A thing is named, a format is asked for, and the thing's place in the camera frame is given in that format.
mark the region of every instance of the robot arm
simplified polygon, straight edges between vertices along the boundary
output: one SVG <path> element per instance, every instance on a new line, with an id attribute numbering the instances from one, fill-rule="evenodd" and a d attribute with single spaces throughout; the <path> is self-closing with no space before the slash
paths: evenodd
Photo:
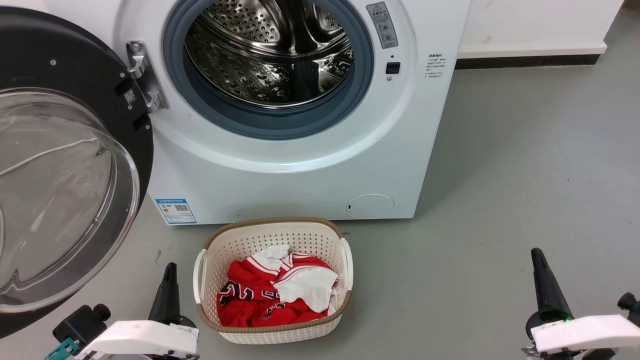
<path id="1" fill-rule="evenodd" d="M 630 311 L 621 315 L 573 318 L 564 295 L 540 249 L 531 250 L 538 311 L 527 321 L 526 331 L 533 346 L 522 350 L 529 358 L 606 360 L 614 348 L 640 345 L 640 304 L 626 293 L 618 306 Z"/>
<path id="2" fill-rule="evenodd" d="M 198 329 L 180 315 L 177 270 L 167 265 L 148 320 L 117 321 L 107 328 L 111 316 L 102 304 L 93 310 L 81 306 L 54 330 L 60 345 L 45 360 L 98 360 L 104 355 L 143 354 L 151 359 L 197 360 Z"/>

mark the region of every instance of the washing machine door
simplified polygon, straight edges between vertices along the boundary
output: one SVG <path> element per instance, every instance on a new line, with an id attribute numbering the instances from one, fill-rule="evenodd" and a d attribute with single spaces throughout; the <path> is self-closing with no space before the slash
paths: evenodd
<path id="1" fill-rule="evenodd" d="M 113 257 L 146 193 L 153 143 L 135 80 L 92 34 L 0 7 L 0 44 L 2 338 Z"/>

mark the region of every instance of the stainless steel drum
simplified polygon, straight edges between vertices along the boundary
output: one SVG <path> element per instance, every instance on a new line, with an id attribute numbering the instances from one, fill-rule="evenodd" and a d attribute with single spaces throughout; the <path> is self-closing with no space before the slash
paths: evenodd
<path id="1" fill-rule="evenodd" d="M 329 94 L 354 62 L 340 24 L 307 0 L 221 0 L 194 21 L 185 46 L 216 88 L 263 108 Z"/>

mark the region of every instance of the red clothing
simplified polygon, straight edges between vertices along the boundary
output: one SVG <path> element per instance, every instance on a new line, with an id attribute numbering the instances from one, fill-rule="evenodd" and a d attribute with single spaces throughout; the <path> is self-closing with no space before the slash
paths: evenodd
<path id="1" fill-rule="evenodd" d="M 227 272 L 229 281 L 216 296 L 222 326 L 277 326 L 326 317 L 327 310 L 322 313 L 313 312 L 302 299 L 280 302 L 272 282 L 286 281 L 301 266 L 330 269 L 324 261 L 300 253 L 292 253 L 283 259 L 279 271 L 262 266 L 260 259 L 254 257 L 231 263 Z"/>

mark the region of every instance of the gray floor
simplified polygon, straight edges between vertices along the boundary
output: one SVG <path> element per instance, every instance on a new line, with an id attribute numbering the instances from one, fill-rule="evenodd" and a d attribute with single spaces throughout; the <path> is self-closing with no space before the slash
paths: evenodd
<path id="1" fill-rule="evenodd" d="M 199 320 L 191 269 L 216 226 L 166 227 L 150 201 L 114 260 L 75 297 L 0 340 L 42 359 L 81 304 L 146 318 L 178 264 L 202 359 L 523 359 L 536 309 L 529 251 L 541 247 L 576 316 L 640 295 L 640 16 L 622 13 L 597 65 L 466 70 L 454 76 L 413 220 L 341 222 L 353 301 L 329 336 L 267 347 L 226 342 Z M 637 359 L 631 352 L 622 359 Z"/>

